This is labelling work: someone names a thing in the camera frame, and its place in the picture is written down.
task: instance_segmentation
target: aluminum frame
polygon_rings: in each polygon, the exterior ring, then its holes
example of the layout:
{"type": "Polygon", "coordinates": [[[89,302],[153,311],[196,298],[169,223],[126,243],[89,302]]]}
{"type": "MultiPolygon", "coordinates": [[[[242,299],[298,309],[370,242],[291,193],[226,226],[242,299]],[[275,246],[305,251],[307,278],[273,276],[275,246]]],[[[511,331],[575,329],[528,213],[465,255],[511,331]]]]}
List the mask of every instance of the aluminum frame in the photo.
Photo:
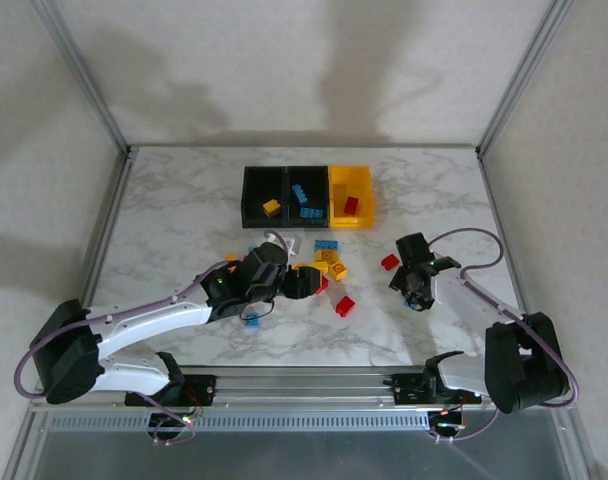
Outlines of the aluminum frame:
{"type": "Polygon", "coordinates": [[[542,19],[538,29],[529,44],[526,53],[522,57],[517,70],[495,109],[480,142],[477,146],[480,161],[486,158],[497,137],[502,132],[511,113],[515,110],[517,102],[522,97],[533,74],[537,70],[544,54],[548,51],[555,34],[562,25],[574,0],[552,0],[542,19]]]}
{"type": "MultiPolygon", "coordinates": [[[[90,301],[95,290],[97,278],[103,264],[108,243],[119,213],[120,202],[127,186],[132,164],[137,151],[132,152],[122,168],[115,184],[115,190],[109,208],[105,212],[102,226],[102,238],[95,247],[98,258],[92,262],[88,271],[84,298],[90,301]]],[[[486,188],[491,199],[491,208],[498,230],[505,241],[501,220],[492,198],[492,191],[484,172],[486,188]]],[[[520,288],[520,281],[511,261],[510,249],[507,248],[507,260],[511,277],[517,290],[520,306],[526,306],[520,288]]],[[[378,412],[429,411],[438,410],[438,405],[395,406],[393,392],[383,384],[383,380],[394,373],[420,372],[421,366],[394,367],[196,367],[186,366],[182,370],[188,375],[210,374],[218,377],[217,395],[212,407],[208,410],[215,413],[236,415],[240,412],[255,414],[259,417],[267,412],[361,412],[365,415],[377,415],[378,412]]],[[[486,409],[484,403],[477,409],[486,409]]],[[[34,400],[29,406],[27,420],[14,451],[4,480],[30,478],[34,472],[41,453],[44,438],[48,434],[47,425],[52,415],[59,412],[90,413],[120,412],[129,414],[137,411],[154,411],[151,407],[127,407],[124,405],[124,394],[93,393],[64,405],[49,405],[43,399],[34,400]]],[[[570,478],[586,480],[592,478],[585,461],[587,445],[583,445],[576,434],[572,414],[567,411],[552,413],[556,425],[566,467],[570,478]]]]}
{"type": "Polygon", "coordinates": [[[62,14],[51,0],[31,0],[31,4],[73,74],[73,78],[75,78],[82,93],[111,138],[113,145],[115,145],[115,148],[122,155],[128,155],[128,143],[124,135],[122,135],[113,114],[106,105],[100,89],[93,80],[79,48],[66,26],[66,22],[64,22],[62,14]]]}

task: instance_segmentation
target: cable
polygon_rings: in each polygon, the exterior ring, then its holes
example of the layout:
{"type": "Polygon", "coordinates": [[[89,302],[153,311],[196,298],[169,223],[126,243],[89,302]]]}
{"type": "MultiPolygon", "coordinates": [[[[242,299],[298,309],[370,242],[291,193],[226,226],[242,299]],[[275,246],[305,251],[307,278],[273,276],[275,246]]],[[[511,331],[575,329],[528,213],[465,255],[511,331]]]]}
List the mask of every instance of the cable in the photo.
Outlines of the cable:
{"type": "MultiPolygon", "coordinates": [[[[140,307],[131,308],[129,310],[125,310],[124,312],[113,314],[112,315],[113,321],[119,321],[122,319],[122,317],[127,317],[133,313],[137,313],[137,312],[146,313],[149,310],[155,310],[162,305],[166,305],[169,301],[174,302],[175,300],[173,300],[173,297],[190,294],[193,290],[197,289],[200,286],[200,283],[202,282],[202,280],[204,280],[211,272],[213,272],[214,270],[217,270],[218,268],[224,267],[224,266],[228,265],[229,263],[230,262],[217,262],[216,264],[211,265],[209,268],[207,268],[202,274],[198,275],[195,278],[195,280],[193,280],[193,282],[187,288],[182,290],[177,295],[174,295],[172,297],[167,297],[167,298],[164,298],[157,302],[149,303],[147,305],[142,305],[140,307]]],[[[18,362],[17,367],[15,368],[15,373],[13,374],[13,383],[15,384],[15,390],[17,390],[17,393],[19,393],[23,397],[29,398],[29,399],[42,398],[44,396],[44,392],[29,392],[22,385],[22,372],[24,371],[24,368],[26,367],[26,364],[28,363],[28,361],[37,352],[39,352],[42,348],[44,348],[46,345],[48,345],[50,342],[52,342],[57,337],[65,334],[67,332],[70,332],[71,330],[75,330],[76,328],[88,327],[88,326],[94,325],[96,323],[104,322],[106,320],[106,318],[107,318],[107,315],[102,315],[100,317],[89,318],[89,319],[85,319],[85,320],[80,320],[79,322],[71,323],[58,330],[55,330],[54,332],[49,333],[44,338],[42,338],[39,342],[37,342],[35,345],[33,345],[31,348],[29,348],[28,352],[26,352],[24,354],[24,356],[18,362]]]]}
{"type": "MultiPolygon", "coordinates": [[[[137,394],[140,397],[142,397],[144,400],[146,400],[148,403],[150,403],[152,406],[157,408],[160,412],[164,413],[168,417],[171,417],[173,420],[177,420],[178,422],[180,422],[182,425],[184,425],[186,428],[188,428],[189,431],[191,432],[191,436],[188,438],[185,438],[183,440],[166,440],[165,445],[167,447],[170,447],[171,445],[179,445],[180,443],[185,443],[185,442],[188,442],[190,440],[193,440],[193,438],[195,438],[195,435],[197,435],[197,430],[195,429],[195,425],[193,425],[192,421],[189,420],[189,421],[185,422],[182,419],[182,417],[180,417],[176,413],[172,412],[171,410],[166,408],[161,403],[155,401],[148,395],[144,395],[143,393],[137,393],[137,394]]],[[[165,424],[167,421],[168,421],[168,419],[164,419],[155,426],[155,430],[153,430],[153,442],[155,443],[155,445],[157,445],[157,443],[159,441],[159,439],[158,439],[159,430],[162,427],[162,425],[165,424]]]]}
{"type": "Polygon", "coordinates": [[[464,435],[463,437],[443,437],[439,433],[437,433],[435,430],[429,430],[428,434],[431,437],[435,438],[436,443],[439,443],[440,440],[444,440],[449,443],[450,442],[460,442],[462,440],[468,440],[469,438],[477,437],[478,435],[481,435],[486,430],[488,430],[491,427],[491,425],[493,425],[493,423],[495,423],[495,420],[497,420],[499,413],[500,413],[500,411],[496,408],[495,411],[493,412],[493,416],[489,419],[488,422],[486,422],[484,425],[482,425],[480,428],[478,428],[474,432],[469,433],[468,435],[464,435]]]}
{"type": "Polygon", "coordinates": [[[275,238],[277,238],[280,242],[280,244],[282,245],[282,249],[284,249],[284,251],[286,252],[286,258],[288,259],[289,257],[289,251],[288,251],[288,245],[286,244],[286,241],[284,240],[284,238],[277,233],[275,230],[273,230],[272,228],[267,228],[266,230],[264,230],[264,236],[268,237],[268,234],[274,235],[275,238]]]}
{"type": "Polygon", "coordinates": [[[466,272],[468,272],[469,270],[482,270],[484,268],[491,268],[502,261],[502,259],[504,258],[504,245],[502,244],[500,237],[498,237],[497,235],[495,235],[493,232],[491,232],[489,230],[485,230],[484,228],[464,227],[464,228],[456,228],[455,230],[449,230],[448,232],[438,235],[433,240],[428,242],[428,246],[430,247],[435,242],[437,242],[438,240],[442,240],[443,238],[450,237],[451,235],[455,235],[456,233],[464,233],[464,232],[478,232],[478,233],[483,233],[484,235],[488,235],[493,240],[495,240],[495,243],[497,243],[497,246],[500,249],[500,251],[497,255],[497,258],[495,260],[493,260],[491,263],[483,263],[480,265],[470,265],[468,267],[464,267],[462,269],[462,271],[460,272],[460,278],[464,278],[464,275],[466,275],[466,272]]]}
{"type": "Polygon", "coordinates": [[[186,394],[193,401],[193,404],[195,405],[193,407],[193,411],[189,414],[189,416],[192,417],[193,415],[195,415],[195,412],[197,412],[197,409],[199,408],[200,409],[200,417],[203,417],[204,416],[204,407],[202,407],[202,404],[197,399],[197,394],[195,393],[195,390],[193,390],[192,388],[187,388],[186,389],[186,394]]]}
{"type": "MultiPolygon", "coordinates": [[[[273,313],[274,309],[275,309],[275,299],[271,298],[271,308],[270,308],[270,310],[268,312],[266,312],[266,313],[263,313],[262,315],[258,315],[255,318],[260,319],[262,317],[265,317],[266,315],[269,315],[270,313],[273,313]]],[[[245,317],[242,317],[242,314],[240,313],[240,320],[242,320],[243,322],[245,322],[246,320],[250,320],[250,318],[249,318],[248,315],[246,315],[245,317]]]]}
{"type": "MultiPolygon", "coordinates": [[[[497,256],[497,258],[492,261],[491,263],[486,263],[486,264],[481,264],[481,265],[470,265],[468,267],[464,267],[462,268],[461,272],[460,272],[460,278],[466,280],[466,282],[464,283],[464,285],[471,291],[473,292],[475,295],[477,295],[479,298],[481,298],[484,302],[488,303],[490,306],[492,306],[495,309],[498,309],[500,307],[500,304],[498,304],[495,300],[493,300],[492,298],[490,298],[488,295],[484,294],[484,292],[480,291],[479,289],[475,288],[475,286],[473,286],[469,280],[469,276],[467,275],[467,272],[469,270],[480,270],[480,269],[485,269],[485,268],[491,268],[494,267],[495,265],[497,265],[498,263],[500,263],[502,261],[502,259],[504,258],[504,245],[502,244],[502,241],[500,240],[500,238],[495,235],[493,232],[490,232],[488,230],[485,230],[483,228],[477,228],[477,227],[464,227],[464,228],[457,228],[455,230],[450,230],[448,232],[445,232],[441,235],[438,235],[437,237],[435,237],[433,240],[431,240],[428,245],[431,246],[433,245],[435,242],[437,242],[438,240],[441,240],[445,237],[449,237],[451,235],[454,235],[456,233],[462,233],[462,232],[479,232],[479,233],[483,233],[485,235],[490,236],[491,238],[493,238],[493,240],[495,240],[495,243],[497,243],[497,246],[499,248],[499,254],[497,256]]],[[[569,368],[569,366],[564,362],[564,360],[562,359],[562,357],[560,357],[555,350],[553,350],[548,343],[546,343],[544,341],[544,339],[542,337],[540,337],[531,327],[529,327],[526,322],[524,322],[524,320],[522,320],[521,318],[519,318],[517,315],[514,315],[512,312],[508,311],[508,310],[502,310],[502,313],[504,315],[506,315],[508,318],[510,318],[511,320],[513,320],[522,330],[524,330],[524,332],[533,339],[533,341],[535,341],[535,343],[537,343],[537,345],[557,364],[558,367],[560,367],[560,370],[562,370],[562,372],[564,372],[564,375],[566,375],[566,378],[568,379],[569,384],[571,385],[571,397],[568,400],[564,400],[561,403],[542,403],[543,406],[545,407],[549,407],[549,408],[565,408],[565,407],[573,407],[578,399],[579,399],[579,395],[580,395],[580,386],[579,386],[579,382],[577,381],[577,378],[575,377],[575,375],[573,374],[573,372],[571,371],[571,369],[569,368]]]]}

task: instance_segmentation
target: yellow lego brick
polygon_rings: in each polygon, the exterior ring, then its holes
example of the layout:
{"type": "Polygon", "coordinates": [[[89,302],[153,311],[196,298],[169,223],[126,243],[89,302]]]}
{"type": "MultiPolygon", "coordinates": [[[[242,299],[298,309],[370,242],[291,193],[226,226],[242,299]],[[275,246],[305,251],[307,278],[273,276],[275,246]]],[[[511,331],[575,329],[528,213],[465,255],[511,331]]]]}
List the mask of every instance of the yellow lego brick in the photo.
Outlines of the yellow lego brick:
{"type": "Polygon", "coordinates": [[[340,256],[335,250],[318,250],[315,252],[316,262],[326,262],[329,265],[333,265],[340,261],[340,256]]]}
{"type": "MultiPolygon", "coordinates": [[[[235,260],[237,260],[237,255],[235,255],[234,253],[231,253],[230,255],[225,256],[224,260],[226,260],[228,262],[234,262],[235,260]]],[[[228,271],[233,273],[235,271],[235,267],[229,267],[228,271]]]]}
{"type": "Polygon", "coordinates": [[[264,205],[262,205],[262,208],[264,209],[264,214],[269,218],[278,215],[280,210],[282,210],[282,206],[275,199],[266,202],[264,205]]]}
{"type": "Polygon", "coordinates": [[[322,273],[328,273],[328,263],[326,262],[313,262],[311,267],[317,268],[322,273]]]}
{"type": "Polygon", "coordinates": [[[335,262],[331,265],[330,273],[335,280],[342,280],[348,273],[348,269],[342,262],[335,262]]]}

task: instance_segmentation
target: yellow bin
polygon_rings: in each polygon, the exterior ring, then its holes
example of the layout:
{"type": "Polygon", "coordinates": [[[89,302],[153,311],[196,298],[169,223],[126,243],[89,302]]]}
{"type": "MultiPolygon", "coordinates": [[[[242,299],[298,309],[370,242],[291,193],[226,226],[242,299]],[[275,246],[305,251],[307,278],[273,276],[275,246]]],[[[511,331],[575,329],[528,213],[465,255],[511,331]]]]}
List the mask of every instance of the yellow bin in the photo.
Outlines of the yellow bin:
{"type": "Polygon", "coordinates": [[[328,167],[330,227],[372,227],[375,221],[375,194],[368,167],[328,167]],[[348,197],[358,199],[355,215],[346,215],[348,197]]]}

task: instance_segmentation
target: toy block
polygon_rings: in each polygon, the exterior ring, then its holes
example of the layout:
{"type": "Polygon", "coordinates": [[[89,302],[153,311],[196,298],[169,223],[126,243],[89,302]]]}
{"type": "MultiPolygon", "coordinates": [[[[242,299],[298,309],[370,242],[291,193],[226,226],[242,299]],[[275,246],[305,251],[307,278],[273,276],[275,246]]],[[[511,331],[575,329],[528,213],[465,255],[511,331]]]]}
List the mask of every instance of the toy block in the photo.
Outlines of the toy block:
{"type": "Polygon", "coordinates": [[[337,252],[337,250],[339,250],[339,247],[340,242],[336,240],[315,240],[314,251],[317,252],[318,250],[335,250],[337,252]]]}
{"type": "Polygon", "coordinates": [[[244,318],[244,326],[246,328],[259,328],[260,327],[260,317],[257,313],[249,313],[244,318]]]}
{"type": "Polygon", "coordinates": [[[300,204],[300,207],[305,206],[306,202],[308,202],[308,198],[306,198],[306,194],[304,193],[302,186],[296,183],[291,187],[291,189],[293,190],[293,194],[295,194],[295,198],[297,199],[297,203],[300,204]]]}
{"type": "Polygon", "coordinates": [[[282,210],[282,206],[275,199],[266,202],[264,205],[262,205],[262,208],[264,209],[264,214],[269,218],[279,215],[280,211],[282,210]]]}
{"type": "Polygon", "coordinates": [[[326,262],[329,265],[333,265],[340,261],[340,257],[337,252],[334,252],[333,250],[318,250],[315,252],[315,261],[326,262]]]}
{"type": "Polygon", "coordinates": [[[322,273],[328,273],[328,263],[326,262],[313,262],[311,267],[317,268],[322,273]]]}
{"type": "Polygon", "coordinates": [[[348,197],[346,199],[346,204],[344,205],[344,213],[346,215],[355,215],[355,212],[357,212],[357,202],[358,201],[359,201],[359,198],[348,197]]]}
{"type": "Polygon", "coordinates": [[[335,262],[331,265],[330,273],[335,280],[342,280],[348,273],[348,269],[342,262],[335,262]]]}
{"type": "MultiPolygon", "coordinates": [[[[237,255],[231,253],[230,255],[225,256],[224,260],[227,260],[229,262],[234,262],[235,260],[237,260],[237,255]]],[[[231,272],[231,273],[233,273],[235,271],[235,266],[229,267],[228,271],[231,272]]]]}
{"type": "Polygon", "coordinates": [[[350,297],[344,297],[335,307],[335,311],[340,317],[345,318],[353,308],[355,308],[355,302],[350,297]]]}
{"type": "Polygon", "coordinates": [[[322,218],[324,216],[324,210],[319,210],[317,208],[306,208],[302,207],[300,209],[300,217],[302,218],[322,218]]]}
{"type": "Polygon", "coordinates": [[[386,269],[387,272],[393,270],[399,264],[399,259],[392,253],[381,262],[381,265],[386,269]]]}
{"type": "Polygon", "coordinates": [[[328,287],[328,278],[326,278],[324,275],[322,275],[322,285],[320,285],[320,288],[318,288],[315,293],[317,293],[319,295],[326,289],[326,287],[328,287]]]}

